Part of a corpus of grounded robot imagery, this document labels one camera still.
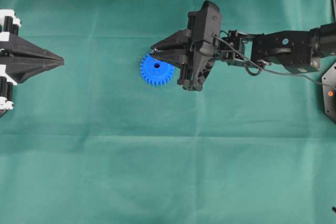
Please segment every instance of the blue gear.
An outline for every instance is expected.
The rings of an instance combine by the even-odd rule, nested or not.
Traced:
[[[174,66],[154,59],[149,54],[142,58],[140,63],[142,78],[150,85],[163,86],[172,80]]]

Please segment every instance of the cable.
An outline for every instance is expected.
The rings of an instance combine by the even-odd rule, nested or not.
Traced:
[[[265,72],[269,72],[269,73],[273,73],[273,74],[277,74],[279,76],[295,76],[295,77],[301,77],[301,78],[306,78],[312,82],[314,82],[315,84],[317,85],[321,85],[321,86],[325,86],[325,87],[329,87],[333,90],[336,91],[336,87],[332,86],[332,85],[329,85],[329,84],[325,84],[325,83],[322,83],[322,82],[319,82],[319,81],[315,81],[313,79],[311,79],[310,77],[308,76],[305,76],[304,74],[299,74],[299,73],[280,73],[280,72],[275,72],[275,71],[272,71],[272,70],[268,70],[268,69],[265,69],[265,68],[262,68],[261,66],[259,66],[258,64],[254,63],[253,61],[251,61],[248,57],[246,57],[245,55],[243,55],[241,52],[239,52],[238,50],[234,49],[228,42],[226,42],[225,40],[219,38],[218,36],[216,35],[213,35],[213,37],[215,39],[218,39],[220,40],[221,42],[223,42],[224,44],[226,44],[233,52],[235,52],[236,54],[238,54],[239,56],[243,57],[246,61],[250,62],[253,66],[255,66],[256,68],[258,68],[260,71],[265,71]]]
[[[221,33],[225,33],[227,36],[229,36],[229,34],[228,34],[226,31],[221,30],[221,31],[219,32],[219,35],[220,35]]]
[[[250,71],[250,69],[248,68],[248,65],[247,65],[247,64],[244,65],[244,68],[245,68],[246,72],[247,72],[250,76],[258,76],[258,75],[260,75],[260,73],[262,72],[261,69],[258,69],[258,72],[256,72],[256,73],[252,73],[252,72]]]

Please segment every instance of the white connector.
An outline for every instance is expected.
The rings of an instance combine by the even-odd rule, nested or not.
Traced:
[[[14,81],[8,74],[6,74],[6,65],[0,65],[0,77],[2,76],[6,77],[7,82],[11,82],[14,86],[17,86],[17,82]]]
[[[13,25],[18,25],[21,27],[21,20],[16,17],[15,11],[10,9],[1,9],[0,10],[0,25],[4,27],[5,17],[9,16],[13,18]]]

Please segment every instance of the gear teeth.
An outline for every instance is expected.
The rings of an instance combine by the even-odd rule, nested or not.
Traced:
[[[165,65],[165,67],[164,68],[155,67],[154,69],[156,63]],[[147,54],[140,61],[140,74],[143,80],[147,82],[147,84],[155,87],[164,86],[172,80],[172,77],[174,75],[174,66],[166,62],[160,62],[160,61],[158,62],[157,60],[152,58],[149,54]]]

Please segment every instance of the screw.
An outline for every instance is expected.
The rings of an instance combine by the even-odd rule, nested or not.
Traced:
[[[298,69],[301,73],[307,73],[308,71],[306,70],[306,69],[304,69],[304,68],[299,68]]]
[[[289,42],[289,39],[287,39],[287,38],[282,40],[282,44],[283,44],[283,45],[287,45],[288,42]]]

